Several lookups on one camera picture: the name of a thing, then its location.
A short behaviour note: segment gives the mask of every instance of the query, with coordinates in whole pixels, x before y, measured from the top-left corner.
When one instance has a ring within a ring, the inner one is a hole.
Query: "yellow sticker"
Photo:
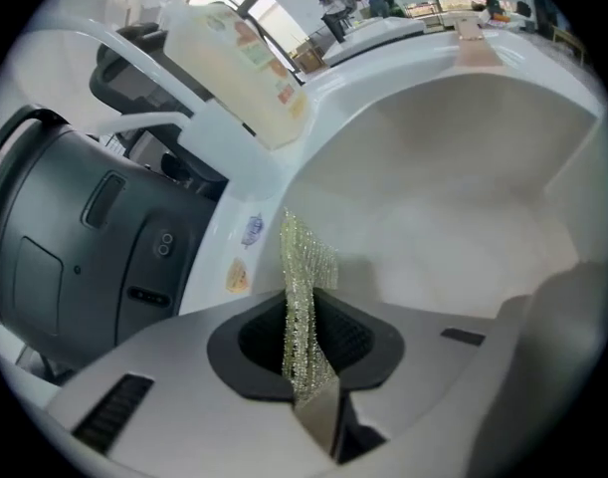
[[[307,96],[305,95],[304,92],[302,92],[301,94],[299,94],[299,96],[297,97],[297,99],[295,100],[295,102],[293,103],[293,105],[290,108],[291,117],[293,119],[298,119],[300,117],[300,115],[302,114],[302,112],[305,110],[306,106],[307,106]]]
[[[246,265],[240,259],[235,259],[226,275],[226,290],[233,294],[240,294],[246,289],[248,289]]]

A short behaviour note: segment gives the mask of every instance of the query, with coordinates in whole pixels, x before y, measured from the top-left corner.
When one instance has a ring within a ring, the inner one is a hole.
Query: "label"
[[[305,95],[304,92],[301,92],[295,99],[295,102],[293,103],[293,105],[289,108],[291,117],[295,120],[298,119],[301,116],[301,114],[304,112],[306,106],[307,106],[307,96]]]
[[[246,264],[236,258],[226,275],[226,290],[233,294],[241,294],[248,289],[248,275],[246,274]]]
[[[275,59],[271,51],[240,17],[230,9],[211,12],[202,19],[219,39],[240,53],[241,58],[257,71]]]
[[[197,18],[211,29],[220,41],[235,50],[242,61],[261,72],[263,81],[276,100],[286,107],[292,119],[298,119],[307,107],[307,97],[291,72],[277,59],[257,33],[230,9],[222,8]]]
[[[251,216],[246,224],[246,230],[244,230],[244,237],[242,238],[242,244],[248,248],[252,244],[259,241],[262,231],[264,230],[264,220],[262,214],[257,216]]]

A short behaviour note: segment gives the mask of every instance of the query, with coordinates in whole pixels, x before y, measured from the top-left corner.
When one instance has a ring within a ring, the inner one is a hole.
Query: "black vent grille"
[[[152,386],[150,378],[125,375],[74,430],[74,436],[106,453]]]

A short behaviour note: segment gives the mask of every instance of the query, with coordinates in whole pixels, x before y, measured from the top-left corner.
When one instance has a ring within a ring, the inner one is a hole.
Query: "rectangular slot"
[[[139,289],[137,287],[131,287],[128,290],[128,296],[142,303],[148,303],[161,308],[166,308],[171,304],[171,300],[164,294]]]
[[[95,199],[89,208],[85,222],[94,228],[104,226],[108,212],[113,207],[117,196],[123,188],[124,179],[122,177],[118,177],[115,174],[106,177],[102,182],[101,188],[95,193]]]
[[[125,375],[74,430],[74,437],[105,454],[153,386],[148,377]]]
[[[480,335],[479,333],[472,333],[465,330],[459,330],[457,328],[447,328],[443,330],[441,333],[441,337],[445,337],[446,339],[456,340],[457,342],[462,342],[463,344],[468,344],[470,346],[480,347],[485,339],[485,335]]]

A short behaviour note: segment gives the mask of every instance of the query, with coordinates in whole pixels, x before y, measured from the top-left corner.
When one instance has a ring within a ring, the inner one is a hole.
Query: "gold tinsel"
[[[336,289],[338,265],[335,250],[323,244],[288,209],[281,237],[288,304],[282,374],[293,384],[298,408],[329,382],[337,381],[316,340],[312,290]]]

